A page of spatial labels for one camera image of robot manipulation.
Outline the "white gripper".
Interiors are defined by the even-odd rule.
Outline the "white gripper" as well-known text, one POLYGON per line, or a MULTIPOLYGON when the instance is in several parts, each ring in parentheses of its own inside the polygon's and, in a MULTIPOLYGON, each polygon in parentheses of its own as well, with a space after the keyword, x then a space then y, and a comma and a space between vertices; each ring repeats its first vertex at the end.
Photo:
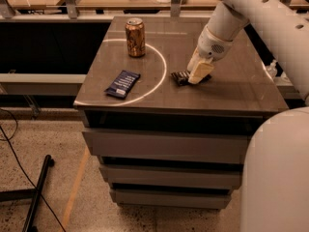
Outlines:
POLYGON ((195 48, 187 65, 189 71, 188 82, 198 84, 213 71, 214 65, 200 61, 201 57, 218 61, 226 56, 232 45, 232 42, 223 41, 216 37, 208 26, 205 26, 199 36, 197 48, 195 48))

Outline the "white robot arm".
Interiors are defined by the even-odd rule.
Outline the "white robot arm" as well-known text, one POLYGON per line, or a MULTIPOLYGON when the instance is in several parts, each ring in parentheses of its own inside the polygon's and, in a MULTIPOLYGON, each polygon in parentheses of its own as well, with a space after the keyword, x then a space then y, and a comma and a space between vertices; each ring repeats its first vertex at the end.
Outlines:
MULTIPOLYGON (((279 0, 221 0, 187 66, 192 84, 222 59, 238 32, 251 25, 283 74, 266 67, 286 98, 309 99, 308 22, 279 0)), ((244 162, 240 232, 309 232, 309 106, 266 120, 244 162)))

